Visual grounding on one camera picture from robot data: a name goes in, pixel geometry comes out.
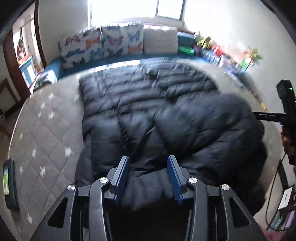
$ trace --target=bright window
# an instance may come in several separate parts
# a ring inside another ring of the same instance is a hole
[[[120,18],[154,17],[182,18],[185,0],[91,0],[92,25],[116,22]]]
[[[14,46],[15,51],[16,51],[18,41],[20,40],[20,32],[17,31],[15,34],[13,34],[12,38],[13,38],[13,46]]]
[[[180,19],[183,0],[159,0],[157,15]]]

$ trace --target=person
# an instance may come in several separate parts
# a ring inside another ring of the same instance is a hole
[[[292,140],[285,135],[285,131],[283,128],[281,128],[280,133],[281,133],[281,139],[283,142],[284,152],[288,155],[288,158],[290,158],[293,154],[295,154],[295,147],[291,146]],[[296,166],[292,166],[292,168],[296,175]]]
[[[17,45],[17,60],[20,61],[26,55],[24,42],[22,39],[19,40]]]

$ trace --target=blue cabinet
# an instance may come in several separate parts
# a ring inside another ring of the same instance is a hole
[[[27,85],[30,86],[37,75],[33,64],[33,56],[30,56],[20,65],[20,71]]]

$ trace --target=plastic container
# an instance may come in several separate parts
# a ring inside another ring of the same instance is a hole
[[[194,49],[190,47],[180,46],[179,51],[185,55],[194,55]]]

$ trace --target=bed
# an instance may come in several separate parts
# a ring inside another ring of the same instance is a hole
[[[9,157],[16,163],[16,185],[20,212],[12,217],[21,240],[30,240],[45,213],[61,192],[74,183],[76,164],[84,148],[81,123],[83,102],[78,80],[89,73],[138,62],[122,62],[81,72],[77,76],[61,79],[46,86],[26,100],[18,117]],[[232,92],[247,100],[254,111],[260,111],[260,103],[245,88],[237,85],[223,71],[205,62],[187,61],[192,68],[211,73],[211,79],[222,92]],[[274,125],[265,124],[264,140],[271,150],[280,139]],[[270,172],[278,160],[278,150],[269,153],[262,183],[270,183]]]

